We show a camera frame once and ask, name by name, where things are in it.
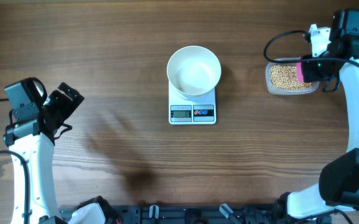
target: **wooden tabletop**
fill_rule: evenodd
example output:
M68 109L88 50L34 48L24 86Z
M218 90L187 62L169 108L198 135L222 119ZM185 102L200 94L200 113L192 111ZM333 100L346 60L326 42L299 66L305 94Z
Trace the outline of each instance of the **wooden tabletop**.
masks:
M102 195L112 205L244 205L273 202L317 183L345 153L343 90L274 96L262 56L281 32L331 26L359 1L116 1L0 5L0 98L4 87L37 77L51 93L61 82L85 101L55 147L59 207ZM222 66L217 124L168 122L170 56L188 45ZM275 44L272 57L309 54L301 36ZM9 103L0 103L0 150ZM13 210L10 157L0 156L0 223ZM359 213L351 215L359 223Z

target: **plastic container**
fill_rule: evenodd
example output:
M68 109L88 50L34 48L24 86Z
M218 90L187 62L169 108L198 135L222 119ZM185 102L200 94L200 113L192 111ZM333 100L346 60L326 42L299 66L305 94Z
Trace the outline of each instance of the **plastic container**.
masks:
M276 60L297 60L297 59L298 58L278 58ZM272 62L270 62L266 66L266 70L265 70L266 85L268 86L268 92L270 92L271 94L274 94L274 95L300 95L300 94L312 93L319 87L319 82L315 82L315 83L312 83L312 86L310 88L306 88L303 90L278 89L272 84L272 80L271 80L271 67L273 65L292 66L292 67L296 66L295 63L277 64L277 63L272 63Z

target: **wood surface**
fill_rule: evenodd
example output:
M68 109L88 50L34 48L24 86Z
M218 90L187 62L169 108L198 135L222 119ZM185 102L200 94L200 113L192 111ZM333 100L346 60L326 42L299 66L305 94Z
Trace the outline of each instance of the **wood surface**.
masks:
M67 120L74 129L56 142L59 207L97 195L112 205L273 202L316 183L324 165L345 153L348 119L342 89L270 95L263 48L281 32L330 27L333 12L346 7L359 1L3 4L0 98L27 77L49 93L66 82L85 96ZM166 65L187 45L221 62L216 125L168 122ZM295 35L270 55L309 52ZM0 149L10 109L0 103ZM12 209L11 159L0 156L0 223L11 221ZM351 218L359 223L359 213Z

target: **container of beans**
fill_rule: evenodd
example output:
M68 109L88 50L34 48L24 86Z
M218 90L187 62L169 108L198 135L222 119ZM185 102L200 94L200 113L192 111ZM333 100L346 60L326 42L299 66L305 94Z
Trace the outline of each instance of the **container of beans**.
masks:
M279 58L277 60L297 60L298 58ZM268 92L274 95L299 95L312 93L319 82L299 83L295 63L269 63L265 70Z

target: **kitchen scale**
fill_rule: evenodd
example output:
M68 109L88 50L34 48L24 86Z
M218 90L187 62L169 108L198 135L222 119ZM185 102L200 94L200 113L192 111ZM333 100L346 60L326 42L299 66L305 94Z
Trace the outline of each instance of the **kitchen scale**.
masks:
M217 107L215 104L215 88L198 98L185 98L169 82L168 86L169 123L184 124L215 124Z

